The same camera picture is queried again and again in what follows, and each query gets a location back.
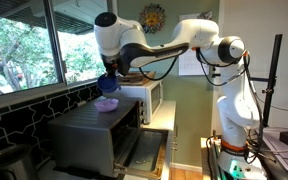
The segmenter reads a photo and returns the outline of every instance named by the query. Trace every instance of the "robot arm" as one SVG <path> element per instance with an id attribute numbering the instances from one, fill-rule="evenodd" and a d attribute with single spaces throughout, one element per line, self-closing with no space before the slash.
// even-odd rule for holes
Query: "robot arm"
<path id="1" fill-rule="evenodd" d="M 188 19 L 174 28 L 172 41 L 151 47 L 147 44 L 142 26 L 113 13 L 102 13 L 95 19 L 95 36 L 107 74 L 116 70 L 126 75 L 131 67 L 179 56 L 188 48 L 200 48 L 208 63 L 229 64 L 240 60 L 244 53 L 242 40 L 235 36 L 219 38 L 215 22 Z"/>

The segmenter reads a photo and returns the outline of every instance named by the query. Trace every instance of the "microwave door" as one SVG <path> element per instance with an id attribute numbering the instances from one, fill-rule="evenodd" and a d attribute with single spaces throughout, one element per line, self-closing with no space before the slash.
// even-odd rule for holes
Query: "microwave door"
<path id="1" fill-rule="evenodd" d="M 132 148 L 125 151 L 124 158 L 114 164 L 114 172 L 148 179 L 160 179 L 167 136 L 167 130 L 141 129 Z"/>

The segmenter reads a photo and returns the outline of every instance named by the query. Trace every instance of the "white wall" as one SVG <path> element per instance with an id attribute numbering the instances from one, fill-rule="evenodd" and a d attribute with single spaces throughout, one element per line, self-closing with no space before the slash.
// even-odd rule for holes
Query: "white wall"
<path id="1" fill-rule="evenodd" d="M 288 109 L 288 1 L 221 0 L 220 15 L 223 36 L 240 36 L 250 51 L 253 77 L 268 77 L 275 35 L 283 34 L 272 105 Z M 267 83 L 256 82 L 255 86 L 265 100 L 261 90 L 267 88 Z M 270 112 L 270 127 L 288 128 L 288 112 L 274 108 Z M 215 127 L 218 118 L 213 117 Z"/>

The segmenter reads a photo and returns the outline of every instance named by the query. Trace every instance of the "countertop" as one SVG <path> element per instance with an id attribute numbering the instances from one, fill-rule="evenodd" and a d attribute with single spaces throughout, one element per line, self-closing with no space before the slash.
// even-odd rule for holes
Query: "countertop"
<path id="1" fill-rule="evenodd" d="M 153 120 L 149 125 L 143 125 L 143 128 L 149 129 L 163 129 L 163 130 L 174 130 L 174 121 L 175 121 L 175 110 L 176 110 L 176 102 L 175 101 L 163 101 L 161 106 L 159 107 L 156 114 L 153 116 Z M 172 138 L 168 139 L 167 147 L 170 147 Z M 170 171 L 170 163 L 171 163 L 171 149 L 166 151 L 165 162 L 162 171 L 161 180 L 169 179 L 169 171 Z M 49 161 L 38 171 L 40 180 L 87 180 L 85 178 L 72 176 L 67 173 L 54 171 L 55 161 Z M 125 175 L 123 180 L 146 180 L 146 178 Z"/>

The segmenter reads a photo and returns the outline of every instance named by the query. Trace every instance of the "green wall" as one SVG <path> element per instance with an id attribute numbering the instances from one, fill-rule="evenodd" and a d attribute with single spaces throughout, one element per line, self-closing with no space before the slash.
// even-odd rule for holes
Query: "green wall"
<path id="1" fill-rule="evenodd" d="M 159 4 L 165 9 L 165 26 L 160 32 L 147 34 L 150 46 L 170 42 L 172 32 L 179 22 L 179 15 L 212 11 L 218 21 L 219 0 L 118 0 L 118 15 L 124 19 L 139 20 L 144 6 Z M 143 70 L 156 71 L 155 77 L 163 75 L 173 59 L 149 64 Z M 213 87 L 204 76 L 178 76 L 178 60 L 164 79 L 164 99 L 176 101 L 176 124 L 178 125 L 178 150 L 175 163 L 201 167 L 200 138 L 211 132 Z"/>

